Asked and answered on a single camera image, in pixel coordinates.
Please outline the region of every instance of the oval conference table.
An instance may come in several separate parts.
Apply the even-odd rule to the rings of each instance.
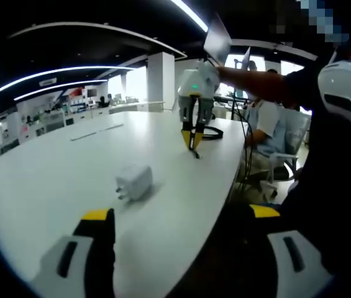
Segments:
[[[224,138],[202,141],[200,160],[185,146],[178,115],[167,112],[98,117],[0,156],[0,250],[15,273],[33,279],[42,256],[83,214],[112,207],[116,297],[165,297],[204,245],[238,170],[242,124],[210,125]],[[132,164],[152,167],[144,201],[117,198],[115,176]]]

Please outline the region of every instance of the black ceiling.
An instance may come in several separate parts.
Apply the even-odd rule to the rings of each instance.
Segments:
[[[292,42],[315,55],[325,45],[295,0],[184,0],[205,23],[218,13],[232,38]],[[90,22],[137,32],[179,50],[190,58],[202,57],[205,33],[170,0],[98,0],[75,3],[57,0],[36,3],[11,1],[0,4],[0,87],[15,79],[67,66],[118,65],[140,55],[171,52],[142,38],[111,30],[61,26],[33,30],[7,39],[34,24]],[[233,52],[243,52],[234,47]],[[270,55],[269,50],[253,53]],[[288,60],[301,59],[282,54]],[[94,79],[103,71],[57,73],[57,84]],[[13,98],[40,89],[39,77],[0,92],[0,112]]]

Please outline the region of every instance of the dark sleeve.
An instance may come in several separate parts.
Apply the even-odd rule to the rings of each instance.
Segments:
[[[291,90],[291,96],[295,103],[306,110],[315,109],[320,100],[317,76],[321,68],[321,66],[313,64],[285,76],[285,82]]]

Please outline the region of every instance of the ceiling light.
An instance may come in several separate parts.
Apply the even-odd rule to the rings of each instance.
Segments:
[[[18,96],[16,98],[14,98],[15,101],[18,101],[19,99],[25,98],[29,95],[33,95],[36,93],[40,93],[43,91],[47,91],[47,90],[51,90],[51,89],[55,89],[55,88],[60,88],[60,87],[66,87],[66,86],[71,86],[71,85],[77,85],[77,84],[88,84],[88,83],[98,83],[98,82],[107,82],[106,79],[92,79],[91,81],[80,81],[80,82],[73,82],[73,83],[67,83],[67,84],[62,84],[62,85],[56,85],[56,86],[51,86],[51,87],[47,87],[47,88],[43,88],[37,91],[33,91],[27,94],[24,94],[22,96]]]
[[[177,5],[180,9],[182,9],[184,11],[185,14],[187,14],[188,16],[190,16],[190,18],[192,20],[194,20],[194,22],[196,24],[198,24],[200,26],[200,28],[202,28],[202,30],[204,32],[208,31],[208,27],[207,25],[199,18],[199,16],[194,13],[194,11],[192,11],[190,9],[189,6],[187,6],[184,2],[182,2],[181,0],[171,0],[175,5]]]
[[[135,68],[134,67],[123,67],[123,66],[76,66],[76,67],[60,68],[59,70],[44,71],[42,73],[36,73],[36,74],[32,74],[31,76],[26,76],[24,78],[17,79],[16,81],[13,81],[9,84],[4,85],[3,87],[0,87],[0,91],[5,90],[5,89],[7,89],[15,84],[26,81],[28,79],[36,78],[38,76],[49,75],[50,73],[59,73],[61,71],[71,71],[71,70],[110,70],[110,69],[134,70]]]

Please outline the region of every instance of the white power adapter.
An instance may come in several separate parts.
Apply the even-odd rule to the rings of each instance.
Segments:
[[[128,198],[136,201],[149,189],[153,182],[152,169],[149,166],[131,165],[116,176],[119,199]]]

